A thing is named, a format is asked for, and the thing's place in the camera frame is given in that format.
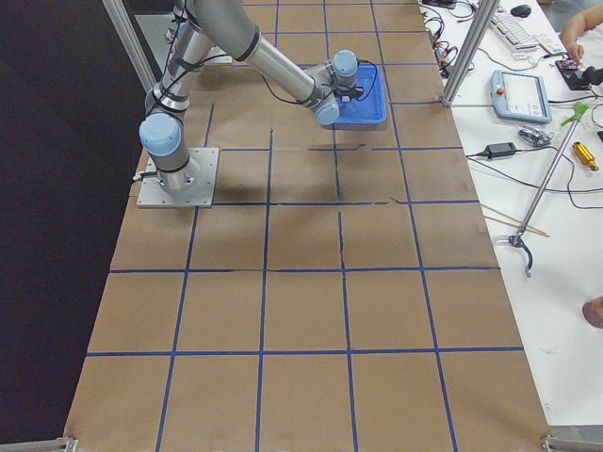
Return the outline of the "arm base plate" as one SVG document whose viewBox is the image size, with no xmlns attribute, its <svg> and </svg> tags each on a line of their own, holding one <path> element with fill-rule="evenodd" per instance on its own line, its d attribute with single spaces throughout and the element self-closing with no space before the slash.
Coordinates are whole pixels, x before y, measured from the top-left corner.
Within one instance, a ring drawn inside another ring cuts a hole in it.
<svg viewBox="0 0 603 452">
<path fill-rule="evenodd" d="M 187 165 L 174 173 L 161 172 L 149 157 L 141 179 L 138 208 L 211 208 L 219 166 L 219 148 L 188 148 Z"/>
</svg>

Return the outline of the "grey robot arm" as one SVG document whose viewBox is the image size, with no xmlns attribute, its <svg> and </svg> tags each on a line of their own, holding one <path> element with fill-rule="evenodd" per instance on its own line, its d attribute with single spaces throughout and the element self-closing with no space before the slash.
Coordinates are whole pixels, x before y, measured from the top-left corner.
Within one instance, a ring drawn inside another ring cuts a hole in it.
<svg viewBox="0 0 603 452">
<path fill-rule="evenodd" d="M 201 173 L 185 143 L 183 118 L 195 73 L 216 59 L 213 48 L 220 48 L 224 57 L 250 64 L 265 82 L 274 82 L 288 93 L 291 104 L 311 110 L 321 125 L 339 118 L 339 102 L 365 93 L 357 84 L 359 60 L 351 50 L 303 69 L 262 36 L 239 1 L 186 1 L 179 9 L 185 21 L 175 30 L 161 79 L 147 93 L 145 119 L 139 126 L 140 141 L 166 193 L 193 187 Z"/>
</svg>

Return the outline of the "person hand at desk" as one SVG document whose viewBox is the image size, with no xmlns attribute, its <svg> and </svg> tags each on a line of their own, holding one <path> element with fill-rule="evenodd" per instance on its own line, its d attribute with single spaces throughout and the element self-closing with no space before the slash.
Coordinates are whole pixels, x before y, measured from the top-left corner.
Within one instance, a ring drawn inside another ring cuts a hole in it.
<svg viewBox="0 0 603 452">
<path fill-rule="evenodd" d="M 564 46 L 571 59 L 580 61 L 583 58 L 584 48 L 577 41 L 570 41 Z"/>
</svg>

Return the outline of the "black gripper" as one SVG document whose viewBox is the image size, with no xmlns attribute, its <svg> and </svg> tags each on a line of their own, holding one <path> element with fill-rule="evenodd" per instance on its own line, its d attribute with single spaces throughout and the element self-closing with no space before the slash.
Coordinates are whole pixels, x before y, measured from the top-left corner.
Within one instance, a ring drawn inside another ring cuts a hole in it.
<svg viewBox="0 0 603 452">
<path fill-rule="evenodd" d="M 339 100 L 342 103 L 350 103 L 352 100 L 359 100 L 364 94 L 364 88 L 358 86 L 339 86 Z"/>
</svg>

